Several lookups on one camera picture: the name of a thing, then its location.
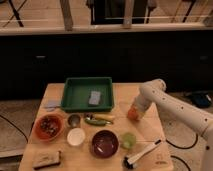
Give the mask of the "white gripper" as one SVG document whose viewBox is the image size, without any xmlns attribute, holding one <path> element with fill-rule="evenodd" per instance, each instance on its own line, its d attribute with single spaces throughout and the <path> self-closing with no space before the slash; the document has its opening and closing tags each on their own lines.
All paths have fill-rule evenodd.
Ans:
<svg viewBox="0 0 213 171">
<path fill-rule="evenodd" d="M 137 114 L 138 114 L 137 119 L 141 119 L 146 115 L 146 111 L 151 106 L 151 101 L 146 99 L 142 95 L 138 95 L 133 101 L 133 106 L 137 110 Z"/>
</svg>

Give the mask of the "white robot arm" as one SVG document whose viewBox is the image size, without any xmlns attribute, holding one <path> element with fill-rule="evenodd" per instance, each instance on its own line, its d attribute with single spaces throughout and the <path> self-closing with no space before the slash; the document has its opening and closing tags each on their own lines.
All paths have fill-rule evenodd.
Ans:
<svg viewBox="0 0 213 171">
<path fill-rule="evenodd" d="M 213 115 L 168 95 L 166 83 L 162 79 L 141 83 L 139 94 L 133 101 L 133 105 L 142 113 L 145 113 L 152 103 L 171 112 L 206 141 L 200 171 L 213 171 Z"/>
</svg>

